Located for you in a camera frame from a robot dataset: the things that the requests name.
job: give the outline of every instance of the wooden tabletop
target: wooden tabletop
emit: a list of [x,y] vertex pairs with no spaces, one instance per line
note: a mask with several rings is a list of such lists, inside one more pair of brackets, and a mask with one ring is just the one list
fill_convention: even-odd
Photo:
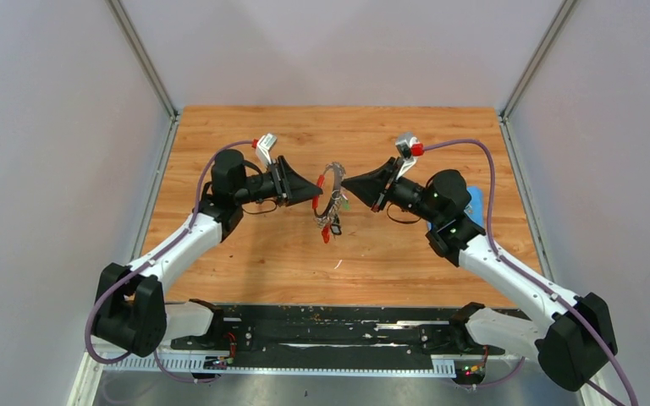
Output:
[[[196,182],[213,152],[236,140],[278,136],[271,151],[315,182],[326,164],[347,176],[369,172],[396,156],[394,140],[413,132],[425,145],[476,138],[492,150],[497,171],[494,237],[538,269],[532,237],[495,111],[439,107],[187,107],[181,118],[144,252],[180,226],[193,206]],[[255,152],[242,147],[258,163]],[[485,156],[473,145],[430,151],[407,177],[424,184],[453,168],[487,196]],[[257,210],[254,205],[249,210]],[[404,216],[396,208],[392,214]],[[174,284],[168,299],[215,303],[462,306],[471,301],[511,306],[479,277],[437,257],[426,225],[401,225],[354,197],[341,211],[343,235],[324,244],[309,202],[249,216]]]

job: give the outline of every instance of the wooden surface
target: wooden surface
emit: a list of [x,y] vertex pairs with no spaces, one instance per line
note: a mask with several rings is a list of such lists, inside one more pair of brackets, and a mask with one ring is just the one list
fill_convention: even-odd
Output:
[[[284,155],[296,172],[315,182],[331,161],[342,163],[348,176],[380,167],[397,154],[394,140],[405,131],[412,131],[425,145],[471,137],[489,146],[497,171],[494,236],[538,269],[497,117],[490,108],[188,107],[144,250],[182,224],[193,206],[202,167],[229,142],[272,132],[278,143],[271,153]],[[242,151],[246,159],[258,162],[250,147]],[[468,184],[480,187],[487,196],[487,160],[473,145],[430,151],[407,177],[424,184],[445,168],[460,170]],[[402,215],[396,208],[392,214]],[[340,217],[344,234],[324,244],[309,202],[266,215],[245,215],[225,242],[205,253],[174,284],[168,298],[220,303],[512,305],[479,277],[438,258],[427,244],[424,222],[397,224],[354,197],[350,197],[350,210]]]

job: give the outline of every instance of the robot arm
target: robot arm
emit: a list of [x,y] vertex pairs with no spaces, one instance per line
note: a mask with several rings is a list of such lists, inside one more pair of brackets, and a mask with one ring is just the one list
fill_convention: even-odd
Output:
[[[109,289],[118,288],[98,309],[92,335],[141,357],[151,354],[164,340],[185,336],[208,340],[222,335],[223,312],[219,308],[193,299],[166,304],[164,295],[193,262],[233,232],[243,218],[245,203],[273,199],[277,206],[292,206],[322,193],[284,157],[270,157],[275,140],[275,135],[267,134],[253,145],[266,172],[246,161],[239,151],[220,151],[213,160],[212,180],[183,225],[141,258],[125,266],[111,264],[102,271],[96,304]],[[247,167],[258,174],[246,176]]]
[[[438,256],[477,274],[530,319],[502,315],[483,304],[470,303],[450,319],[458,332],[455,341],[462,349],[493,345],[537,360],[555,383],[578,390],[606,365],[608,357],[560,300],[581,313],[616,354],[606,303],[596,294],[581,297],[558,286],[503,250],[465,214],[471,197],[458,171],[436,173],[424,186],[402,176],[423,148],[411,134],[401,135],[395,144],[400,157],[390,158],[372,172],[345,179],[343,187],[375,212],[391,203],[430,222],[432,228],[426,236]],[[551,292],[532,280],[543,283]]]

